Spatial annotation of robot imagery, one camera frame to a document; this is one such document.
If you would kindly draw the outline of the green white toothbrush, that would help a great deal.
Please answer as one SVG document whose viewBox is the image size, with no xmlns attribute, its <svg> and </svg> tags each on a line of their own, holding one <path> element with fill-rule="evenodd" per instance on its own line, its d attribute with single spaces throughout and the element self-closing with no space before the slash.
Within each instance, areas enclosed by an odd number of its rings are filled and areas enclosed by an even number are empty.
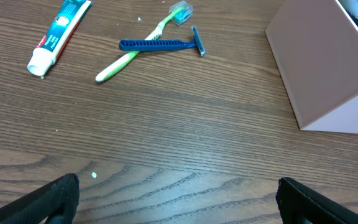
<svg viewBox="0 0 358 224">
<path fill-rule="evenodd" d="M 186 1 L 175 3 L 169 8 L 168 16 L 158 23 L 156 28 L 145 38 L 145 40 L 158 39 L 163 34 L 164 27 L 169 21 L 174 22 L 176 25 L 180 25 L 186 22 L 191 17 L 192 13 L 193 6 L 190 3 Z M 120 72 L 135 58 L 138 53 L 139 51 L 130 51 L 117 59 L 114 63 L 110 64 L 103 71 L 97 74 L 95 77 L 96 82 L 104 82 L 116 73 Z"/>
</svg>

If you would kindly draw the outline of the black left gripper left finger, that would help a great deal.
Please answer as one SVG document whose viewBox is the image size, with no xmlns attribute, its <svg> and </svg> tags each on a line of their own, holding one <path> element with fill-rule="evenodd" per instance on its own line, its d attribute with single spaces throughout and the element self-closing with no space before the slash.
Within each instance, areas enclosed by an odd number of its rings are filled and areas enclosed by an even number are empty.
<svg viewBox="0 0 358 224">
<path fill-rule="evenodd" d="M 0 208 L 2 223 L 71 224 L 79 204 L 79 178 L 65 174 Z"/>
</svg>

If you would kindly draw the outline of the blue disposable razor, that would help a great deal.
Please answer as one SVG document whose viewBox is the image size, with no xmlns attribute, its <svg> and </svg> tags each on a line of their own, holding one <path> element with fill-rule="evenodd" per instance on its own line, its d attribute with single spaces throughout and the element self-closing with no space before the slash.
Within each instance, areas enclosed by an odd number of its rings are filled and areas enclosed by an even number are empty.
<svg viewBox="0 0 358 224">
<path fill-rule="evenodd" d="M 121 40 L 119 42 L 119 49 L 123 51 L 172 51 L 197 48 L 200 55 L 204 57 L 206 55 L 205 47 L 202 43 L 200 34 L 196 26 L 191 27 L 193 31 L 193 40 L 184 42 L 182 40 Z"/>
</svg>

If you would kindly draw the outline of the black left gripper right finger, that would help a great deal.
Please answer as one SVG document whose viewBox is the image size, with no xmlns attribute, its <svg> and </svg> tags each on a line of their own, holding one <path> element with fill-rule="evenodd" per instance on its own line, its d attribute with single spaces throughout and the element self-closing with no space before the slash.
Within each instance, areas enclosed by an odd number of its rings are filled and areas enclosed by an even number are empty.
<svg viewBox="0 0 358 224">
<path fill-rule="evenodd" d="M 358 214 L 290 177 L 278 181 L 276 201 L 283 224 L 358 224 Z"/>
</svg>

